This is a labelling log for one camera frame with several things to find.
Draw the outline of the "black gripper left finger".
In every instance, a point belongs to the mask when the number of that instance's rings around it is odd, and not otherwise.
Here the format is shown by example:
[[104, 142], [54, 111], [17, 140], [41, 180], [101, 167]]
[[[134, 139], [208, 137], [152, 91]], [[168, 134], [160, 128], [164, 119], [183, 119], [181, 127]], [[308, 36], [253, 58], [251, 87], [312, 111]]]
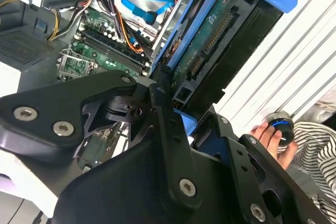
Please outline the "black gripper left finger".
[[148, 86], [114, 70], [5, 96], [1, 147], [60, 166], [74, 159], [85, 137], [128, 122], [128, 150], [142, 143], [154, 146], [165, 208], [197, 210], [203, 194], [196, 189], [195, 162], [182, 118], [173, 110], [169, 86], [166, 68], [158, 69]]

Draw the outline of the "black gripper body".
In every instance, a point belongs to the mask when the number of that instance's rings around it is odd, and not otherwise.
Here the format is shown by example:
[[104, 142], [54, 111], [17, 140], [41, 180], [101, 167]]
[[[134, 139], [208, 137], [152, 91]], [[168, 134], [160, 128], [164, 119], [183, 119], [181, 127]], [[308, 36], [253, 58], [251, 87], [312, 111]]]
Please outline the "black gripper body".
[[253, 223], [229, 168], [192, 151], [203, 202], [197, 210], [167, 209], [161, 200], [153, 144], [142, 143], [76, 178], [60, 195], [52, 223]]

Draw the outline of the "person's hand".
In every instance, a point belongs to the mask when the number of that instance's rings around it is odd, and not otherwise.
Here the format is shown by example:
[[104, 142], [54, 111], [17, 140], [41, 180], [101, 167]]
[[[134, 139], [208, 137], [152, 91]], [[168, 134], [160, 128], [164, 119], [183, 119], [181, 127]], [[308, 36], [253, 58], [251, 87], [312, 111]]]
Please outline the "person's hand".
[[284, 170], [289, 167], [298, 149], [296, 142], [291, 142], [284, 151], [278, 153], [282, 133], [279, 130], [275, 130], [273, 126], [269, 126], [267, 122], [253, 129], [250, 134], [264, 146]]

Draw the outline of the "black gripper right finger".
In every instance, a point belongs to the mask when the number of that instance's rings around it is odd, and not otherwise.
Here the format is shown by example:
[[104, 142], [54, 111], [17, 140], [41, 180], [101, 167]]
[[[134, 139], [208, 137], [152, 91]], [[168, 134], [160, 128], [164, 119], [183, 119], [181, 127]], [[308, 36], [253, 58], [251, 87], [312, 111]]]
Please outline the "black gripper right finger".
[[253, 189], [251, 183], [244, 188], [261, 195], [266, 209], [266, 223], [328, 223], [326, 215], [254, 136], [245, 134], [237, 137], [225, 118], [217, 115], [216, 119], [218, 133], [233, 137], [234, 143], [242, 147], [238, 155], [247, 158], [250, 174], [258, 184], [257, 189]]

